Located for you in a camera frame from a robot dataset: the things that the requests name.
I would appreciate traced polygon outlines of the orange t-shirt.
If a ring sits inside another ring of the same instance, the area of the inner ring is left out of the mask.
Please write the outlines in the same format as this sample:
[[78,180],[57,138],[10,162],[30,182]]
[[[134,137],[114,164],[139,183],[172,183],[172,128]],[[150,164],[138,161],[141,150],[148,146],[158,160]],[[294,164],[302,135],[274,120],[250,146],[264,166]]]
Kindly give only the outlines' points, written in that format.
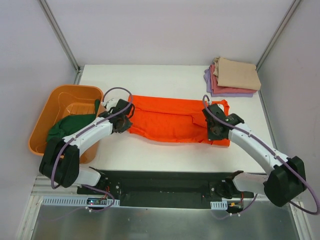
[[128,132],[163,143],[199,143],[229,147],[228,139],[208,138],[201,100],[134,95],[132,126]]

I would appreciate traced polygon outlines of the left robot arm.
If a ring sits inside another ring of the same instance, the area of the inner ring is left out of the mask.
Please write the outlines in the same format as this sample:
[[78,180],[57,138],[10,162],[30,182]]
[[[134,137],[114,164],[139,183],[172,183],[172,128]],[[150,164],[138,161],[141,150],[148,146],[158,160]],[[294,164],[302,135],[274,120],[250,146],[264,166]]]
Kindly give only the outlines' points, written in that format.
[[39,172],[51,179],[51,187],[68,188],[71,185],[88,186],[99,195],[105,191],[106,183],[97,170],[81,167],[81,156],[101,139],[113,133],[127,131],[133,123],[130,118],[135,113],[135,105],[119,99],[110,110],[98,115],[91,123],[64,137],[51,138],[44,151]]

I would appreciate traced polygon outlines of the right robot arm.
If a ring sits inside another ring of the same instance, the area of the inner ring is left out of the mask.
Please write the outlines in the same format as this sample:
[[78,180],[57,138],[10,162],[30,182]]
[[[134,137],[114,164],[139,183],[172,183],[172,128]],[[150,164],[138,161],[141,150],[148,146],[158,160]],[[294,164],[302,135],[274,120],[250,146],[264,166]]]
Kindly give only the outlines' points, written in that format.
[[226,115],[218,104],[203,109],[209,140],[229,140],[242,148],[264,170],[253,174],[238,170],[226,178],[225,192],[237,197],[242,192],[265,195],[282,207],[306,190],[304,162],[267,145],[255,136],[245,121],[235,113]]

